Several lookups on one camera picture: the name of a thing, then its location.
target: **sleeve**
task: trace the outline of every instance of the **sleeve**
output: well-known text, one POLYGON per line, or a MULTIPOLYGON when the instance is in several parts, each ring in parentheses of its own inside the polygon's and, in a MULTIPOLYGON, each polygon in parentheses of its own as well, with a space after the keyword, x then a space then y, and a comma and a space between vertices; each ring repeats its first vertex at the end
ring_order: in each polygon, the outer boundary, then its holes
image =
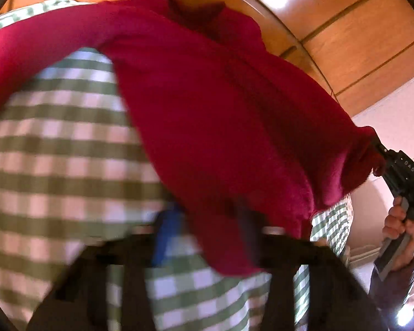
POLYGON ((390 272, 383 282, 375 269, 371 274, 369 295, 391 330, 395 326, 395 317, 407 301, 413 284, 414 258, 404 268, 390 272))

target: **wooden ceiling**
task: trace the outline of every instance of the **wooden ceiling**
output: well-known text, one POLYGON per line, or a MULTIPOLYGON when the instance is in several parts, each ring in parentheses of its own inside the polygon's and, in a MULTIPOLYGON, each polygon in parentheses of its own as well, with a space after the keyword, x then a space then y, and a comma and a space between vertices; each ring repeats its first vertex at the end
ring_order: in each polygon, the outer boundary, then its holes
MULTIPOLYGON (((40 1, 11 0, 2 11, 40 1)), ((184 1, 225 1, 253 17, 267 49, 313 77, 351 116, 414 77, 414 11, 406 0, 184 1)))

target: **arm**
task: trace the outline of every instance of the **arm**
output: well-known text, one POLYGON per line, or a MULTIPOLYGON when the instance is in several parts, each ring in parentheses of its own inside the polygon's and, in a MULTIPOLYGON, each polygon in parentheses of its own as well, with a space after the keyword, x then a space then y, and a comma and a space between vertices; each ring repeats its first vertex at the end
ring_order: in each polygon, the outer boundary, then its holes
POLYGON ((383 236, 396 239, 406 231, 411 241, 395 261, 392 271, 385 281, 380 281, 375 270, 371 275, 370 296, 382 312, 391 330, 396 327, 396 315, 405 304, 414 284, 414 221, 406 220, 406 212, 401 208, 401 198, 394 200, 394 206, 385 219, 383 236))

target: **green checkered shirt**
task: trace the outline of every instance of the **green checkered shirt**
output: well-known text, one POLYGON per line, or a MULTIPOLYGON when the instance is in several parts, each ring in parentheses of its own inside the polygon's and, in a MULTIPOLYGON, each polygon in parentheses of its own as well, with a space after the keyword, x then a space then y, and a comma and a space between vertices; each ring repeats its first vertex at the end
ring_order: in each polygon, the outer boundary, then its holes
MULTIPOLYGON (((77 4, 49 0, 17 9, 0 16, 0 28, 77 4)), ((0 306, 24 330, 89 241, 151 223, 168 200, 127 120, 111 62, 83 48, 46 68, 0 113, 0 306)), ((312 222, 311 239, 325 236, 341 253, 351 225, 349 199, 312 222)), ((109 278, 109 329, 118 330, 121 267, 112 266, 109 278)), ((147 272, 156 327, 167 331, 257 329, 269 283, 266 273, 217 274, 186 227, 172 240, 166 264, 147 272)), ((294 284, 299 321, 309 302, 307 266, 294 284)))

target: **finger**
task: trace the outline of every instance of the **finger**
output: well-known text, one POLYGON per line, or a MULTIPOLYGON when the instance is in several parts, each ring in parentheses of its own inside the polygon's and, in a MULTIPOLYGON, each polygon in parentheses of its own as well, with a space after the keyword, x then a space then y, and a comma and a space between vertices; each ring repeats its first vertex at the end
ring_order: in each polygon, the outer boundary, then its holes
POLYGON ((411 238, 411 240, 409 240, 409 243, 406 246, 403 254, 406 255, 406 258, 408 260, 412 260, 414 256, 414 238, 411 238))
POLYGON ((402 200, 403 200, 403 198, 401 196, 395 197, 394 200, 393 200, 393 202, 392 202, 392 204, 394 206, 401 205, 402 204, 402 200))
POLYGON ((390 228, 389 226, 384 226, 382 229, 383 238, 391 238, 391 239, 397 239, 400 235, 400 233, 393 228, 390 228))
POLYGON ((388 215, 385 218, 384 224, 391 229, 395 229, 398 233, 403 233, 405 231, 405 225, 403 225, 402 221, 392 215, 388 215))
POLYGON ((378 166, 377 168, 373 170, 373 174, 376 177, 380 177, 385 173, 385 170, 386 170, 386 165, 385 163, 382 163, 380 166, 378 166))
POLYGON ((327 246, 327 239, 326 238, 319 238, 317 241, 314 242, 316 246, 327 246))
POLYGON ((406 211, 400 205, 396 205, 389 210, 389 215, 394 216, 399 220, 404 220, 406 218, 406 211))
POLYGON ((411 238, 414 239, 414 221, 406 220, 405 221, 405 231, 411 235, 411 238))

